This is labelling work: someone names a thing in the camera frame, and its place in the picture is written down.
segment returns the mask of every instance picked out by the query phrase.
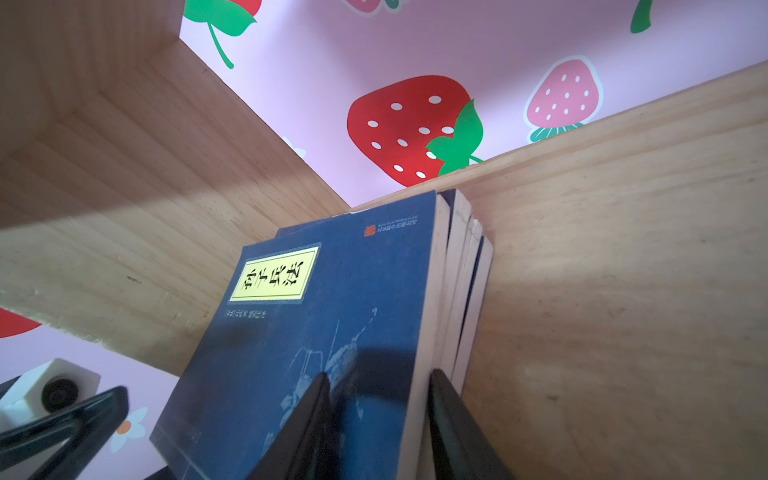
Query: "yellow title label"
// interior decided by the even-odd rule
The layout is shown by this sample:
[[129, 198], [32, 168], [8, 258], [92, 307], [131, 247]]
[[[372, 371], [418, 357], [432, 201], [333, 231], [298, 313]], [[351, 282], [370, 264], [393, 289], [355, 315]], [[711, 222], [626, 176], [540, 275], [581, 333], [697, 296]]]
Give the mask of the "yellow title label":
[[230, 302], [301, 300], [320, 247], [246, 262]]

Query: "wooden shelf panel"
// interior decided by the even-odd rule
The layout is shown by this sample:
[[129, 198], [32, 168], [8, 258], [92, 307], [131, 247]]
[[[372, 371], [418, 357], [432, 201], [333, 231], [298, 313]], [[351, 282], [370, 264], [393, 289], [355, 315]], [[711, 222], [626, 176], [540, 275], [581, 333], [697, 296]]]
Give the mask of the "wooden shelf panel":
[[244, 245], [348, 209], [177, 41], [0, 164], [0, 306], [180, 375]]
[[768, 63], [457, 187], [496, 254], [464, 399], [519, 478], [765, 478]]
[[0, 4], [0, 162], [178, 38], [184, 0]]

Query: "wooden board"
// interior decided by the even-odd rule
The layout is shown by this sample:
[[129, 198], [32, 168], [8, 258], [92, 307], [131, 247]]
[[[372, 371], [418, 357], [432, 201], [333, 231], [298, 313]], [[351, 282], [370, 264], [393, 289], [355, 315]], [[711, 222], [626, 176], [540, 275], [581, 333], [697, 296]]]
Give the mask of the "wooden board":
[[178, 38], [184, 0], [0, 2], [0, 161]]
[[496, 254], [464, 400], [518, 478], [768, 478], [768, 63], [458, 187]]
[[177, 41], [0, 164], [0, 306], [178, 375], [242, 246], [348, 209]]

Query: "red strawberry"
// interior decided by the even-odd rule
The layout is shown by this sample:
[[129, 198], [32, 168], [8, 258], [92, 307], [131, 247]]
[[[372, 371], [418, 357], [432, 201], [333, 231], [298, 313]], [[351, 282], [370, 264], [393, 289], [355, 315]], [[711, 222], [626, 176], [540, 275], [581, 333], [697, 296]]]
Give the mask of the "red strawberry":
[[358, 98], [346, 128], [366, 157], [406, 187], [466, 167], [482, 139], [467, 91], [438, 75], [410, 78]]
[[237, 3], [239, 6], [245, 8], [245, 11], [250, 13], [250, 16], [254, 16], [261, 8], [261, 0], [231, 0], [232, 3]]
[[0, 339], [28, 332], [39, 326], [37, 322], [0, 308]]

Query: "green strawberry leaf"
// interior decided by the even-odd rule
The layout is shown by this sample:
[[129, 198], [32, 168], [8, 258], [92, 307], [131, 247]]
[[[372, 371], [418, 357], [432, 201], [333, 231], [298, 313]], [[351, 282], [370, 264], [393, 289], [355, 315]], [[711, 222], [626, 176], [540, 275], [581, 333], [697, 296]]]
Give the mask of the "green strawberry leaf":
[[549, 131], [548, 128], [543, 128], [543, 127], [537, 128], [536, 130], [532, 131], [531, 135], [529, 136], [531, 143], [536, 143], [538, 141], [544, 140], [549, 133], [548, 131]]
[[206, 22], [230, 37], [242, 35], [256, 20], [248, 11], [230, 0], [187, 0], [184, 16], [192, 22]]
[[472, 156], [480, 146], [482, 136], [482, 122], [475, 110], [475, 101], [471, 100], [456, 118], [453, 138], [437, 137], [427, 144], [427, 150], [445, 162], [440, 169], [440, 175], [468, 167], [470, 158], [482, 161]]
[[482, 122], [475, 110], [475, 101], [470, 100], [456, 118], [453, 137], [471, 154], [482, 142]]
[[248, 11], [229, 0], [214, 0], [216, 8], [211, 12], [209, 22], [230, 37], [242, 35], [248, 25], [256, 23]]
[[221, 59], [224, 60], [224, 64], [227, 66], [227, 68], [235, 68], [235, 64], [232, 63], [229, 57], [227, 57], [227, 54], [225, 54], [224, 50], [221, 48], [219, 39], [216, 38], [216, 32], [214, 31], [214, 26], [211, 25], [210, 23], [208, 24], [208, 30], [210, 30], [210, 36], [214, 40], [214, 45], [216, 45], [216, 50], [219, 52]]
[[629, 25], [631, 33], [641, 33], [650, 28], [650, 7], [654, 0], [640, 0], [632, 15], [632, 23]]
[[192, 22], [207, 22], [214, 9], [214, 0], [187, 0], [184, 16]]
[[461, 170], [462, 168], [469, 166], [469, 160], [466, 161], [466, 164], [459, 163], [459, 162], [452, 162], [452, 163], [445, 163], [445, 165], [442, 166], [440, 169], [440, 173], [438, 174], [438, 177], [441, 177], [442, 175], [450, 174], [451, 172]]

